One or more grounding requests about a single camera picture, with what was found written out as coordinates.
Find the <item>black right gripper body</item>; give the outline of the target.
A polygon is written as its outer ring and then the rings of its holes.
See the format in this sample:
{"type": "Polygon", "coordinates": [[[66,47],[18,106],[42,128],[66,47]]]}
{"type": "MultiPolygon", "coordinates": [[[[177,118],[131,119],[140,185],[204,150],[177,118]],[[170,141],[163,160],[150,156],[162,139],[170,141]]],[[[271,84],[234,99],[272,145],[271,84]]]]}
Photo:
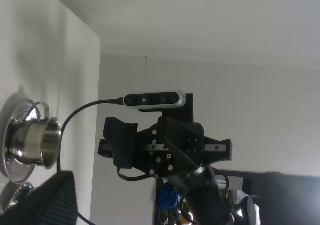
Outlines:
{"type": "Polygon", "coordinates": [[[133,93],[120,103],[161,116],[142,131],[137,123],[125,123],[115,117],[105,119],[98,155],[112,159],[117,169],[135,168],[146,176],[166,178],[232,160],[231,140],[206,137],[203,126],[194,121],[193,94],[133,93]]]}

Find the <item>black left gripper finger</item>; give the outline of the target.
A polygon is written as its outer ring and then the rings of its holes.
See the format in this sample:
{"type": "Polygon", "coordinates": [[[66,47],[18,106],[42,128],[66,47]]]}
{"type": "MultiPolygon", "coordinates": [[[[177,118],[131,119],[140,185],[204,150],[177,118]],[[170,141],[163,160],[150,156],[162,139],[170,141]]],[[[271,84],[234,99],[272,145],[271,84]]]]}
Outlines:
{"type": "Polygon", "coordinates": [[[75,225],[78,220],[73,172],[61,171],[0,216],[2,225],[75,225]]]}

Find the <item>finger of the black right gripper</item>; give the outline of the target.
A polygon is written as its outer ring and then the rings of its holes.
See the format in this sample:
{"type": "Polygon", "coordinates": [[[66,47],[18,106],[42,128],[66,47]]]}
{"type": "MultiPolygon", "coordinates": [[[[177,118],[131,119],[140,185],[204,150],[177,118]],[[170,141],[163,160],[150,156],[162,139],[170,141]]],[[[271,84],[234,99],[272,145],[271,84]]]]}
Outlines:
{"type": "Polygon", "coordinates": [[[125,123],[115,117],[107,117],[98,154],[104,158],[112,158],[113,164],[119,169],[132,169],[137,131],[137,123],[125,123]]]}
{"type": "Polygon", "coordinates": [[[202,165],[204,128],[197,122],[183,122],[162,116],[157,121],[160,141],[173,157],[177,172],[195,171],[202,165]]]}

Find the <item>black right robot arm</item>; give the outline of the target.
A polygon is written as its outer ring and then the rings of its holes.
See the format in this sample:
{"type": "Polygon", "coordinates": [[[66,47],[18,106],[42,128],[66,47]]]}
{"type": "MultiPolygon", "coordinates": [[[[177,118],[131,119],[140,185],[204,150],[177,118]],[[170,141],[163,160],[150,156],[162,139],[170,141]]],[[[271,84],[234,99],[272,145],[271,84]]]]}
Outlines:
{"type": "Polygon", "coordinates": [[[181,91],[128,94],[108,99],[107,104],[136,109],[142,113],[160,112],[157,123],[139,131],[137,123],[108,117],[99,142],[98,154],[111,158],[118,171],[137,169],[140,176],[120,178],[137,182],[149,178],[166,179],[187,203],[197,225],[248,225],[250,200],[243,212],[235,212],[229,192],[221,192],[216,177],[217,162],[230,161],[233,144],[206,137],[194,121],[191,93],[181,91]]]}

